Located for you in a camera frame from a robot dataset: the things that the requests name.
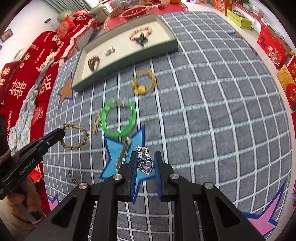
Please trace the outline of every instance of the jewelry tray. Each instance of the jewelry tray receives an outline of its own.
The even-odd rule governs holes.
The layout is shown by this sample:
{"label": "jewelry tray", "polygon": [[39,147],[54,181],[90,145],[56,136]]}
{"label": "jewelry tray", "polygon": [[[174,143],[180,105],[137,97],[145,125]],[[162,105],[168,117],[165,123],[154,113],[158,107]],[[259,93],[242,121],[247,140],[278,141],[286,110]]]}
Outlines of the jewelry tray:
{"label": "jewelry tray", "polygon": [[[141,27],[151,27],[152,34],[142,47],[132,42],[129,35]],[[105,56],[113,46],[115,52]],[[103,81],[109,75],[138,62],[148,60],[166,53],[178,51],[178,41],[169,27],[154,13],[142,15],[109,30],[82,48],[74,70],[71,88],[82,91],[96,81]],[[99,64],[94,71],[88,66],[88,60],[99,56]]]}

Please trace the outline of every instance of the wall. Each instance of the wall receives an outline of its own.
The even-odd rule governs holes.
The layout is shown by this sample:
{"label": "wall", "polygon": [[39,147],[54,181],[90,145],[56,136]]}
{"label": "wall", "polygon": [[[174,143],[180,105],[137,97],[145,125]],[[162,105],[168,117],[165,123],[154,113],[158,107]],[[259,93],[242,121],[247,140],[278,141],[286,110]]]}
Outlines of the wall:
{"label": "wall", "polygon": [[97,6],[100,2],[102,2],[102,0],[84,0],[85,2],[88,3],[88,5],[91,8],[94,8],[95,6]]}
{"label": "wall", "polygon": [[280,21],[274,16],[274,14],[261,3],[259,0],[250,0],[250,3],[252,5],[255,5],[256,7],[260,8],[263,11],[263,19],[268,22],[270,25],[272,25],[278,32],[280,32],[283,37],[285,38],[288,45],[291,47],[292,50],[296,50],[292,40],[290,39],[289,35],[287,34],[286,30],[280,23]]}
{"label": "wall", "polygon": [[[7,29],[11,29],[13,35],[4,43],[0,41],[0,71],[13,60],[16,53],[30,45],[40,33],[54,31],[59,25],[58,14],[40,0],[32,0],[10,23]],[[51,19],[53,27],[44,21]]]}

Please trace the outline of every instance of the heart pendant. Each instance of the heart pendant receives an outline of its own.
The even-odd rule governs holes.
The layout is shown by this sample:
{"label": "heart pendant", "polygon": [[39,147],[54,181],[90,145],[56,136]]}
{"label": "heart pendant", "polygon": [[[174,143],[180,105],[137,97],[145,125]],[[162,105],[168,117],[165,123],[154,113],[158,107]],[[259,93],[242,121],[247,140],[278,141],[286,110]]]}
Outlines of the heart pendant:
{"label": "heart pendant", "polygon": [[154,167],[154,163],[150,158],[138,162],[138,168],[146,175],[150,175]]}

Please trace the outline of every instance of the black star charm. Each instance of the black star charm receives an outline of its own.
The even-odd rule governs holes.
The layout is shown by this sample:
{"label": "black star charm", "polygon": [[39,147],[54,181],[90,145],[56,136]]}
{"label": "black star charm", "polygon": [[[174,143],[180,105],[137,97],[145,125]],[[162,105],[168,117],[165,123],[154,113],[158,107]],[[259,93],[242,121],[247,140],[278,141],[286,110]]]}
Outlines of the black star charm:
{"label": "black star charm", "polygon": [[135,38],[136,42],[138,42],[140,45],[144,46],[144,43],[148,42],[148,39],[144,36],[143,33],[141,33],[139,38]]}

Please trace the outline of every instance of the yellow beaded bracelet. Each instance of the yellow beaded bracelet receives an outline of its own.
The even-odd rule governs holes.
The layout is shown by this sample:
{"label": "yellow beaded bracelet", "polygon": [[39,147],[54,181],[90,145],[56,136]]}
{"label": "yellow beaded bracelet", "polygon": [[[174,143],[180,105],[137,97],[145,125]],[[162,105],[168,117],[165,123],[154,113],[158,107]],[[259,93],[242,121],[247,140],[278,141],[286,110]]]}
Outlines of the yellow beaded bracelet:
{"label": "yellow beaded bracelet", "polygon": [[[148,76],[150,77],[151,79],[151,84],[148,88],[146,88],[146,86],[144,85],[138,85],[138,82],[137,82],[137,77],[140,77],[144,74],[148,74]],[[136,73],[136,75],[133,77],[133,80],[131,82],[131,86],[133,88],[133,92],[135,95],[145,95],[147,94],[147,92],[151,89],[153,89],[155,86],[156,86],[156,77],[155,75],[150,71],[150,70],[141,70],[141,71],[138,71]]]}

